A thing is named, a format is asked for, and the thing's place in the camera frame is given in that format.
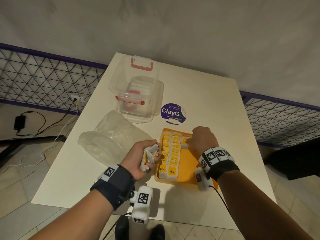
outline yellow tray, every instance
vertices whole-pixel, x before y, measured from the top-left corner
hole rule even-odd
[[[163,143],[163,132],[164,131],[178,132],[178,133],[181,133],[182,136],[192,136],[192,134],[189,134],[189,133],[185,133],[185,132],[178,131],[178,130],[164,128],[162,130],[161,137],[160,137],[161,144]],[[192,152],[192,153],[195,156],[197,156],[198,158],[200,157],[200,155],[198,155],[198,153],[196,153],[196,152]],[[194,171],[196,170],[196,168],[201,167],[201,165],[200,165],[200,163],[198,162],[198,160],[194,157],[194,155],[192,153],[191,153],[191,151],[189,149],[181,149],[177,181],[161,179],[161,178],[158,177],[159,166],[162,164],[162,161],[160,161],[157,164],[157,168],[155,170],[155,175],[154,175],[155,181],[161,182],[161,183],[166,183],[166,184],[187,183],[187,184],[195,184],[196,185],[197,184],[197,180],[196,180]],[[216,189],[218,189],[218,183],[216,181],[214,181],[214,180],[212,180],[212,181],[213,181],[214,187]]]

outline tiled floor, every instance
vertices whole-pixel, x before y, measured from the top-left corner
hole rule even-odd
[[[6,111],[12,111],[11,117],[19,115],[21,112],[34,109],[26,109],[22,107],[12,105],[0,105],[0,112],[2,109]],[[45,114],[48,117],[50,125],[51,123],[59,120],[62,117],[60,113],[48,112],[38,110],[40,113]],[[71,116],[67,116],[61,123],[66,123]],[[33,117],[33,120],[29,120],[29,126],[25,130],[29,130],[24,133],[34,133],[38,128],[36,125],[41,125],[40,117]],[[9,124],[12,122],[12,118],[4,118],[3,122]],[[12,127],[2,128],[0,124],[0,131],[5,132],[0,134],[0,139],[6,139],[8,137],[13,138],[14,131]],[[67,126],[63,133],[66,134],[72,125]],[[48,130],[46,135],[55,135],[59,133],[62,126],[57,126],[51,130]],[[38,230],[41,230],[48,223],[53,221],[59,215],[63,214],[67,209],[30,204],[30,200],[36,193],[39,185],[44,179],[50,166],[54,162],[55,157],[60,151],[63,143],[55,143],[56,147],[46,152],[46,160],[40,162],[33,167],[25,167],[24,165],[35,165],[41,160],[40,151],[50,145],[38,144],[28,145],[19,151],[13,158],[10,159],[8,165],[19,164],[23,156],[21,166],[9,167],[4,173],[0,174],[0,232],[1,240],[27,240],[34,235]],[[264,157],[272,148],[260,147],[261,154]],[[305,229],[314,239],[320,240],[320,217],[318,212],[320,211],[320,204],[318,205],[317,190],[320,186],[320,178],[309,177],[303,182],[303,188],[310,186],[309,191],[313,192],[310,197],[300,197],[301,192],[292,190],[292,185],[278,173],[275,173],[272,169],[266,168],[270,183],[274,190],[278,205],[289,214],[303,229]],[[109,222],[106,224],[100,239],[108,232],[110,227],[116,222],[119,216],[112,215]],[[208,240],[243,240],[243,237],[239,231],[221,229],[215,227],[194,226],[182,223],[162,222],[157,220],[150,220],[148,224],[137,225],[132,224],[130,228],[130,239],[147,239],[151,229],[157,224],[162,224],[165,228],[166,239],[171,240],[193,240],[193,239],[208,239]],[[107,239],[114,239],[114,231],[112,230]]]

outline shoe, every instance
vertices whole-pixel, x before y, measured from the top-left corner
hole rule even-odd
[[[120,216],[114,229],[115,240],[129,240],[129,219],[127,216]]]
[[[165,228],[161,224],[152,229],[150,240],[165,240]]]

